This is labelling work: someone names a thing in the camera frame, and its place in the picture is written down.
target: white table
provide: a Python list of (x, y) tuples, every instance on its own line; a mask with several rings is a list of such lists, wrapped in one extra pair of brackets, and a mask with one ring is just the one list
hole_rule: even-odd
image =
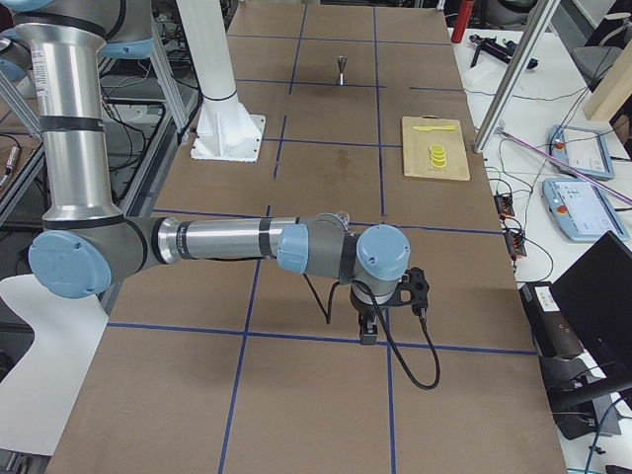
[[(501, 42), (501, 40), (518, 42), (521, 33), (468, 30), (463, 42), (456, 44), (453, 48), (468, 95), (468, 103), (474, 125), (480, 126), (493, 97), (476, 92), (494, 94), (505, 73), (506, 65), (491, 55), (481, 52), (476, 66), (481, 71), (472, 72), (470, 64), (474, 54), (474, 45), (469, 42), (470, 35), (498, 37), (498, 42)], [(570, 55), (560, 39), (555, 35), (545, 34), (540, 40), (533, 57), (538, 59), (539, 65), (522, 75), (515, 91), (516, 95), (528, 98), (550, 99), (571, 94), (586, 87), (586, 83), (575, 67)], [(578, 93), (553, 102), (513, 98), (502, 118), (504, 128), (507, 132), (533, 145), (547, 143), (551, 126), (563, 120), (580, 96), (581, 93)], [(586, 119), (582, 105), (589, 98), (590, 93), (581, 100), (570, 124), (601, 132), (610, 131), (611, 127), (607, 122), (594, 122)], [(605, 139), (612, 156), (629, 158), (614, 133), (609, 133), (605, 136)], [(505, 141), (502, 145), (501, 153), (499, 153), (500, 143), (501, 139), (495, 136), (484, 150), (484, 156), (489, 167), (488, 175), (490, 178), (505, 180), (512, 186), (514, 192), (528, 189), (528, 186), (519, 180), (534, 186), (528, 209), (528, 193), (515, 194), (513, 207), (517, 219), (522, 224), (525, 223), (526, 219), (526, 237), (544, 247), (554, 261), (551, 271), (551, 263), (546, 254), (527, 242), (527, 257), (518, 260), (515, 278), (517, 281), (538, 280), (546, 277), (551, 271), (551, 275), (547, 279), (554, 281), (591, 244), (574, 243), (566, 239), (550, 215), (548, 206), (542, 196), (541, 182), (544, 179), (562, 177), (564, 175), (561, 175), (548, 163), (542, 166), (544, 160), (541, 157), (512, 142)], [(607, 184), (624, 194), (632, 196), (632, 163), (617, 161), (614, 163), (614, 167), (616, 178), (607, 182)], [(515, 178), (503, 173), (501, 171), (503, 169)], [(491, 181), (490, 185), (493, 192), (497, 186), (501, 193), (507, 191), (507, 187), (503, 183)], [(612, 199), (610, 201), (614, 207), (627, 207), (627, 205), (619, 201)], [(628, 231), (632, 234), (632, 212), (623, 212), (619, 213), (619, 215)], [(632, 241), (628, 241), (626, 245), (632, 248)], [(620, 413), (624, 416), (631, 415), (627, 407), (621, 407)], [(623, 432), (622, 436), (601, 437), (599, 439), (597, 445), (605, 449), (607, 453), (604, 455), (596, 454), (593, 457), (592, 471), (605, 472), (604, 466), (606, 464), (632, 467), (632, 421), (623, 420), (620, 425)], [(588, 446), (593, 442), (593, 435), (587, 434), (573, 441), (568, 441), (560, 434), (560, 442), (564, 450), (567, 466), (569, 468), (584, 469), (589, 454)]]

